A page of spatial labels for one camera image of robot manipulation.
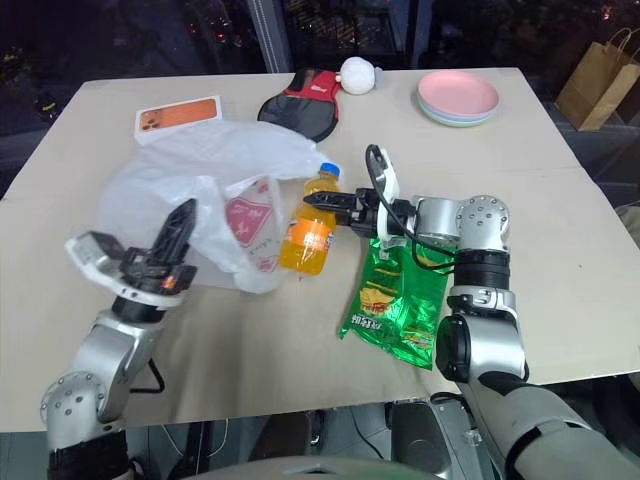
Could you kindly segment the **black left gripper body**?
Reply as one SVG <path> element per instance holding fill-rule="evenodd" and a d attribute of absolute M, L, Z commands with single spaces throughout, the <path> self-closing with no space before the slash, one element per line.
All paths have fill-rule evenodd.
<path fill-rule="evenodd" d="M 119 269 L 124 281 L 135 289 L 177 295 L 191 286 L 198 270 L 184 261 L 187 248 L 129 248 Z"/>

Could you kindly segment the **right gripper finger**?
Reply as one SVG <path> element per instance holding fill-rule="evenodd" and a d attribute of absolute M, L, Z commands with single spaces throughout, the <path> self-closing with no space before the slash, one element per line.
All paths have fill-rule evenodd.
<path fill-rule="evenodd" d="M 323 206 L 322 210 L 335 216 L 336 224 L 339 226 L 352 227 L 360 223 L 360 211 L 350 207 L 329 205 Z"/>
<path fill-rule="evenodd" d="M 303 201 L 321 211 L 354 211 L 357 209 L 355 194 L 317 191 L 306 195 Z"/>

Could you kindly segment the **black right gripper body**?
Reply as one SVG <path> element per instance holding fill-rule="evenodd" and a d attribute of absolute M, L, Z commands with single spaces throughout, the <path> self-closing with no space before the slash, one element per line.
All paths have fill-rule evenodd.
<path fill-rule="evenodd" d="M 354 196 L 355 209 L 351 213 L 350 228 L 359 237 L 377 238 L 377 216 L 381 206 L 379 195 L 372 188 L 357 188 Z"/>

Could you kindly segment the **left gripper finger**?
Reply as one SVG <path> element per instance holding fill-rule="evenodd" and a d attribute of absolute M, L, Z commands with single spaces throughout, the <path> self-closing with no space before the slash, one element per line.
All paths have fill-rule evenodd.
<path fill-rule="evenodd" d="M 189 239 L 195 228 L 197 213 L 196 201 L 185 201 L 176 207 L 165 222 L 166 246 L 164 261 L 170 264 L 181 263 L 189 248 Z"/>
<path fill-rule="evenodd" d="M 167 217 L 151 247 L 152 259 L 183 259 L 196 225 L 196 200 L 177 206 Z"/>

